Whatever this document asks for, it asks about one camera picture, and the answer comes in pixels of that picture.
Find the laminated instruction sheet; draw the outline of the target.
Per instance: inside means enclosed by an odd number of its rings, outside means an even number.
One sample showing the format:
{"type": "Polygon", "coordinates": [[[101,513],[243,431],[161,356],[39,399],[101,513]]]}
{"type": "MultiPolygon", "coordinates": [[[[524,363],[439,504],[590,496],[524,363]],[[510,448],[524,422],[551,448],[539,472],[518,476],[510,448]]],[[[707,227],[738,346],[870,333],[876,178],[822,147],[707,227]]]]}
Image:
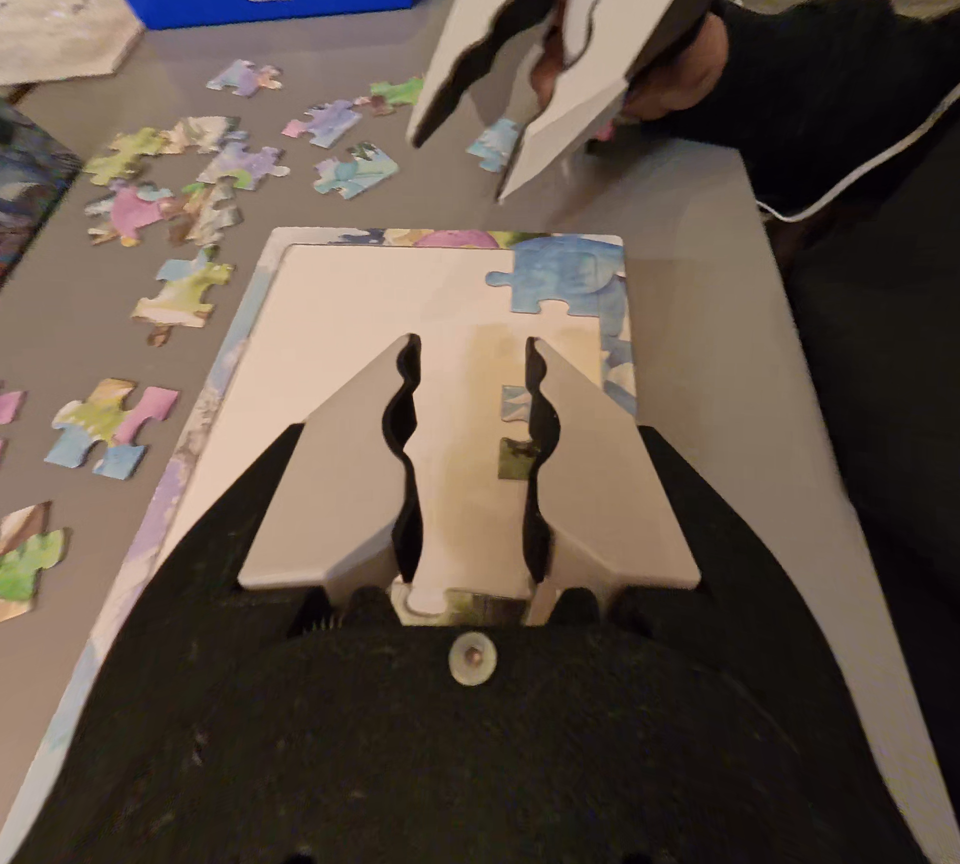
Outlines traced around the laminated instruction sheet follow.
{"type": "Polygon", "coordinates": [[[126,0],[1,0],[1,85],[112,75],[145,31],[126,0]]]}

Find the person's right forearm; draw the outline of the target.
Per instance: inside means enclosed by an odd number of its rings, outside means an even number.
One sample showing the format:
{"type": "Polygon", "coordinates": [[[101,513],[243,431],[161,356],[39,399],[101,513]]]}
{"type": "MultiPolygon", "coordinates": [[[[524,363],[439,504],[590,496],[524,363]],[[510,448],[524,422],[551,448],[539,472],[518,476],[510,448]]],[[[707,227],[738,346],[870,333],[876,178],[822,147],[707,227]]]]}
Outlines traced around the person's right forearm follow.
{"type": "Polygon", "coordinates": [[[957,7],[930,18],[890,0],[716,9],[726,66],[702,101],[659,125],[738,151],[755,196],[786,214],[918,130],[958,86],[957,7]]]}

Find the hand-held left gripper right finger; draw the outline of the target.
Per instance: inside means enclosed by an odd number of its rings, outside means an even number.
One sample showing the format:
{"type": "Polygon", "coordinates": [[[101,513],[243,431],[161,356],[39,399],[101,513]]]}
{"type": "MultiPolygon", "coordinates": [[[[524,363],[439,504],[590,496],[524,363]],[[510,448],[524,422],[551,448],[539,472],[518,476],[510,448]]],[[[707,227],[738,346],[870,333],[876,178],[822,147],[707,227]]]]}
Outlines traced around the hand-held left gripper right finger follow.
{"type": "Polygon", "coordinates": [[[530,610],[586,590],[695,590],[702,574],[632,415],[545,340],[526,343],[534,460],[525,501],[530,610]]]}

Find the blue triceratops body puzzle piece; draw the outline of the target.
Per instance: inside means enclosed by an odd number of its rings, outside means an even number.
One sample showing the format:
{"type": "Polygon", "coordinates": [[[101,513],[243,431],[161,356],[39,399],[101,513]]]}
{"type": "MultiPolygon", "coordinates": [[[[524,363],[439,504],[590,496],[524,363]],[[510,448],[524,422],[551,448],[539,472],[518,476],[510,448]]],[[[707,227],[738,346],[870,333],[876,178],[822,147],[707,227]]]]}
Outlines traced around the blue triceratops body puzzle piece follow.
{"type": "Polygon", "coordinates": [[[542,302],[563,302],[568,314],[596,317],[603,326],[623,318],[625,256],[620,244],[558,234],[526,239],[512,248],[512,271],[490,271],[485,282],[510,290],[510,310],[538,314],[542,302]]]}

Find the white puzzle tray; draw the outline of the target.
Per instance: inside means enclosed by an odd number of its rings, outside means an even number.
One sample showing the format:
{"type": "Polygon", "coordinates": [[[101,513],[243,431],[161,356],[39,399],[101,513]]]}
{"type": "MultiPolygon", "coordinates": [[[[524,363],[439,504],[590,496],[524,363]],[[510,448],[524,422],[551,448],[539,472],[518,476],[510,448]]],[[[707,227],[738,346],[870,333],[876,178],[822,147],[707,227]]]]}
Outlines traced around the white puzzle tray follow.
{"type": "Polygon", "coordinates": [[[131,540],[2,829],[11,862],[61,770],[94,678],[147,583],[202,513],[285,426],[298,424],[402,334],[421,341],[409,455],[424,519],[414,586],[528,599],[521,481],[498,479],[502,385],[523,385],[526,341],[546,340],[636,411],[627,276],[623,318],[603,326],[563,302],[511,311],[507,287],[529,238],[481,232],[293,227],[272,232],[177,447],[131,540]]]}

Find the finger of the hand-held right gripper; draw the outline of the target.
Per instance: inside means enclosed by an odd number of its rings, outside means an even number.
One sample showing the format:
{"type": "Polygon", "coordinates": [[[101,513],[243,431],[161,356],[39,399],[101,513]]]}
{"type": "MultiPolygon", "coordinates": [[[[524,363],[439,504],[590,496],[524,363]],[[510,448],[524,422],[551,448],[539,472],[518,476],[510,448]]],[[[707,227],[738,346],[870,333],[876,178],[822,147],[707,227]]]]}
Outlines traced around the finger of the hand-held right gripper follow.
{"type": "Polygon", "coordinates": [[[518,135],[499,203],[545,171],[613,112],[629,71],[674,0],[565,0],[561,68],[549,100],[518,135]]]}
{"type": "Polygon", "coordinates": [[[453,0],[407,128],[422,147],[488,75],[503,45],[541,22],[554,0],[453,0]]]}

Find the animal picture board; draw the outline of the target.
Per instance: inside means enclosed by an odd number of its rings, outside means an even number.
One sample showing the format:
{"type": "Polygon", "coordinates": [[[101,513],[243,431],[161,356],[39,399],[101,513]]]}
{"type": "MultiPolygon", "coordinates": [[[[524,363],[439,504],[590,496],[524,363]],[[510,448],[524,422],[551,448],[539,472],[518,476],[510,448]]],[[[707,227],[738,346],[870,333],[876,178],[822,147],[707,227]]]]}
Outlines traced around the animal picture board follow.
{"type": "Polygon", "coordinates": [[[69,148],[1,101],[1,282],[5,283],[81,170],[69,148]]]}

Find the joined green dinosaur puzzle pieces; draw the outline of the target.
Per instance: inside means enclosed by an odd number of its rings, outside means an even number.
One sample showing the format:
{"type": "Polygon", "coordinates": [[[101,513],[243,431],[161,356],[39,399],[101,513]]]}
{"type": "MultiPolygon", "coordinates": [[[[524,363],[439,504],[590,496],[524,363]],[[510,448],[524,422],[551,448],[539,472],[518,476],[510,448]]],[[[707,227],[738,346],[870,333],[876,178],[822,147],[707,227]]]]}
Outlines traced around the joined green dinosaur puzzle pieces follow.
{"type": "Polygon", "coordinates": [[[432,589],[402,582],[390,584],[390,603],[400,623],[429,627],[497,627],[522,625],[528,602],[514,597],[462,589],[432,589]]]}

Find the person's right hand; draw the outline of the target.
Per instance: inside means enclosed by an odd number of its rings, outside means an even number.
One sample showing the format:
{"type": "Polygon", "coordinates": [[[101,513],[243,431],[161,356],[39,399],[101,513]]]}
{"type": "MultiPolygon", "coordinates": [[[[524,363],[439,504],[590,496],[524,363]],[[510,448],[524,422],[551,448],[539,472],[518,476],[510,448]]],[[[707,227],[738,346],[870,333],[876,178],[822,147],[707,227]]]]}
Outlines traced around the person's right hand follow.
{"type": "Polygon", "coordinates": [[[617,120],[658,121],[694,107],[714,90],[729,55],[726,24],[720,16],[708,13],[689,45],[664,63],[651,66],[631,84],[617,120]]]}

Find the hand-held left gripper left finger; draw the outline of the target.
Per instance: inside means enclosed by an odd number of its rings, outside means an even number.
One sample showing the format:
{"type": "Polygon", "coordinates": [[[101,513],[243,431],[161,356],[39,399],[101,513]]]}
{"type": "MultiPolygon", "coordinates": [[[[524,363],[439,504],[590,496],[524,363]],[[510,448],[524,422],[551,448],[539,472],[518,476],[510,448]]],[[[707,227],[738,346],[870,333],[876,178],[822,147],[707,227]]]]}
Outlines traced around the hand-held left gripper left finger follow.
{"type": "Polygon", "coordinates": [[[417,427],[422,342],[402,334],[303,422],[238,575],[247,591],[320,587],[344,606],[410,583],[423,513],[406,445],[417,427]]]}

